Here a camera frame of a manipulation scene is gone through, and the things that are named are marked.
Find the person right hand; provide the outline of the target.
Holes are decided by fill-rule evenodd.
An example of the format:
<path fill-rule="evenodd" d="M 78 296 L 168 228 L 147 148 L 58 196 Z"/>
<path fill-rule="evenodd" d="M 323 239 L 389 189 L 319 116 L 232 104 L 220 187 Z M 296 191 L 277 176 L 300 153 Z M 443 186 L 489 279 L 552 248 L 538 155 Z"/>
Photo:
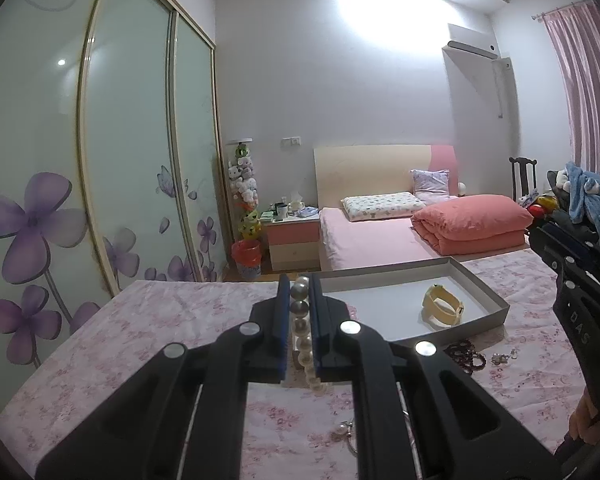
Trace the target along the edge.
<path fill-rule="evenodd" d="M 585 444 L 596 445 L 600 440 L 600 412 L 593 404 L 588 389 L 584 389 L 581 399 L 569 417 L 568 434 L 573 440 L 581 439 Z"/>

